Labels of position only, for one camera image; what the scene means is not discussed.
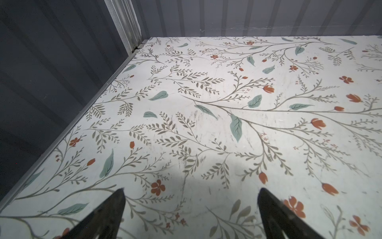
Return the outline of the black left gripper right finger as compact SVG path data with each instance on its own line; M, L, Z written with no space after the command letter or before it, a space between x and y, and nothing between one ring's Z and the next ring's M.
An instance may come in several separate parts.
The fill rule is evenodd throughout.
M323 239L268 189L260 189L257 203L266 238Z

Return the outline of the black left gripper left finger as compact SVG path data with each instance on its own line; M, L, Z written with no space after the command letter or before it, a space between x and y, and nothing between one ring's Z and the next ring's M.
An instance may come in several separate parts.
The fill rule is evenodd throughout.
M124 189L120 188L80 221L63 239L115 239L125 208Z

